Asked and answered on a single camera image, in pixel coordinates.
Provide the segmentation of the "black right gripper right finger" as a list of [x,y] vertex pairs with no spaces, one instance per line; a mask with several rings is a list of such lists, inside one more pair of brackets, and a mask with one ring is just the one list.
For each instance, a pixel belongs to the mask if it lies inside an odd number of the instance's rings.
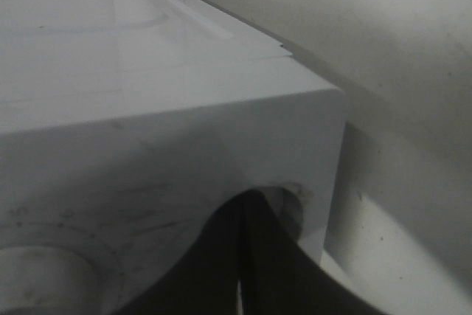
[[238,201],[245,314],[379,314],[299,248],[260,191],[245,191]]

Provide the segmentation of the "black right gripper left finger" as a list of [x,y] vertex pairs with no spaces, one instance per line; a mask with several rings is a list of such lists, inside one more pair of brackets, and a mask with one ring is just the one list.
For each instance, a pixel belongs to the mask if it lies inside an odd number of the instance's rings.
[[185,255],[118,314],[236,314],[243,197],[218,208]]

